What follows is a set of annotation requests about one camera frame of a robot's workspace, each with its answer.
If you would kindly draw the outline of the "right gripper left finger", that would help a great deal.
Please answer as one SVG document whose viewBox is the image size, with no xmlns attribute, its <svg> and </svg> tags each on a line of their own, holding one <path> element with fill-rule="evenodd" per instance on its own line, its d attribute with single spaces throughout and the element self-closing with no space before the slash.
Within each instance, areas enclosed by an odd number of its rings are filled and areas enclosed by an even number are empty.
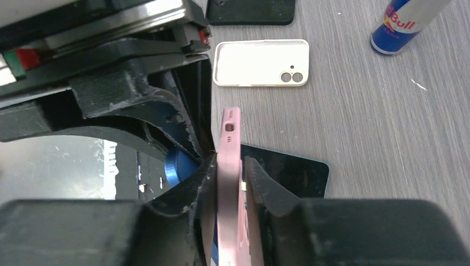
<svg viewBox="0 0 470 266">
<path fill-rule="evenodd" d="M 149 202 L 18 199 L 1 206 L 2 265 L 210 265 L 216 156 Z"/>
</svg>

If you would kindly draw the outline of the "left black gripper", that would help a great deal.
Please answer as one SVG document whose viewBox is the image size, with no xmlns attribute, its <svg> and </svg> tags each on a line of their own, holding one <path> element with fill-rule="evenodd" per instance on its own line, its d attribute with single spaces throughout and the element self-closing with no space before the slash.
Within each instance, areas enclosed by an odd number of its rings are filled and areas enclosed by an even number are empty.
<svg viewBox="0 0 470 266">
<path fill-rule="evenodd" d="M 1 141 L 90 136 L 202 160 L 211 31 L 194 1 L 72 1 L 1 24 Z"/>
</svg>

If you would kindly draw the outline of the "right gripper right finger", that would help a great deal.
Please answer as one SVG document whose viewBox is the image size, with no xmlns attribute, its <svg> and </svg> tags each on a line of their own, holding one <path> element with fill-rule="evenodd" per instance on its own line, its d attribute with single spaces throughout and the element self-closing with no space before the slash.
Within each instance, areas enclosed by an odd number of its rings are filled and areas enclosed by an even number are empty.
<svg viewBox="0 0 470 266">
<path fill-rule="evenodd" d="M 252 265 L 468 265 L 451 220 L 420 199 L 299 198 L 244 161 Z"/>
</svg>

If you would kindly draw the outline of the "dark blue phone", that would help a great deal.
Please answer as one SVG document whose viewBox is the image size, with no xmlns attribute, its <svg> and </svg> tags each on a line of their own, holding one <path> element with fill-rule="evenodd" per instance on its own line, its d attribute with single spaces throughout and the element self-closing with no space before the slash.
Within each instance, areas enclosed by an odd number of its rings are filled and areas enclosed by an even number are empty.
<svg viewBox="0 0 470 266">
<path fill-rule="evenodd" d="M 165 158 L 165 176 L 170 187 L 190 177 L 198 168 L 198 163 L 177 147 L 170 149 Z"/>
</svg>

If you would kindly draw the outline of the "black phone case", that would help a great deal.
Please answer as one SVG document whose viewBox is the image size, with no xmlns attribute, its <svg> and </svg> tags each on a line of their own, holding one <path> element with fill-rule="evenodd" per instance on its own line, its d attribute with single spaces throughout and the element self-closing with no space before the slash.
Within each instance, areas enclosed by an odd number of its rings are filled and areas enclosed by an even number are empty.
<svg viewBox="0 0 470 266">
<path fill-rule="evenodd" d="M 295 0 L 208 1 L 211 25 L 288 25 L 294 19 Z"/>
</svg>

